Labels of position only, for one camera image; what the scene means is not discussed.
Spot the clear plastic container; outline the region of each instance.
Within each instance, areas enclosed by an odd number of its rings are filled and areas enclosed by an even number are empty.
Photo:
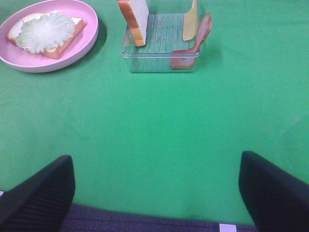
[[[196,59],[199,52],[172,53],[174,50],[192,48],[195,37],[189,41],[183,41],[183,17],[184,13],[149,14],[147,23],[146,45],[136,47],[133,42],[130,29],[127,27],[121,50],[129,71],[134,73],[172,73],[193,72],[193,67],[173,69],[171,59]]]

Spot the green tablecloth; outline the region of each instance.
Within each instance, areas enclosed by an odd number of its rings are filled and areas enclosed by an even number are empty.
[[[35,2],[0,0],[0,23]],[[243,150],[309,183],[308,1],[200,0],[213,30],[197,70],[166,74],[128,72],[117,2],[86,2],[100,32],[81,60],[41,74],[0,63],[1,190],[71,154],[75,203],[251,224]]]

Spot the sandwich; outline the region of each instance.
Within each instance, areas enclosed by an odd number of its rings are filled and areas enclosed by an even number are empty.
[[[33,54],[57,59],[84,26],[82,18],[61,13],[32,13],[15,23],[7,38]]]
[[[146,0],[117,0],[117,2],[130,28],[135,46],[144,46],[149,14]]]

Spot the bread slice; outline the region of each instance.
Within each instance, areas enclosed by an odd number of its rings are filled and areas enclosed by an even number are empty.
[[[17,23],[14,24],[14,26],[11,28],[11,30],[9,31],[9,33],[7,34],[7,38],[8,40],[16,45],[16,37],[19,35],[19,33],[21,32],[21,27],[23,26],[24,23],[32,20],[32,19],[39,19],[41,17],[41,15],[47,14],[49,15],[50,13],[32,13],[29,14],[25,17],[23,17],[22,19],[20,19]],[[83,27],[85,26],[85,23],[83,21],[82,18],[74,18],[72,17],[72,21],[75,24],[75,31],[73,33],[73,36],[66,40],[64,42],[64,44],[60,47],[57,47],[53,50],[45,50],[44,52],[41,52],[42,55],[50,57],[50,58],[54,58],[54,59],[58,59],[61,55],[61,53],[64,51],[64,49],[70,44],[70,42],[74,39],[74,37],[83,29]]]
[[[117,2],[131,30],[135,46],[144,46],[149,14],[146,0],[117,0]]]

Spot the plate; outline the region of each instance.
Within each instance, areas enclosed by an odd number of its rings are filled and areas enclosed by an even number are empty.
[[[81,17],[85,22],[85,27],[67,46],[60,58],[53,59],[41,54],[31,54],[11,44],[6,35],[18,20],[34,12],[58,12],[71,17]],[[16,12],[1,24],[0,59],[20,71],[29,73],[50,72],[78,61],[92,48],[97,37],[98,16],[90,5],[79,0],[46,0]]]

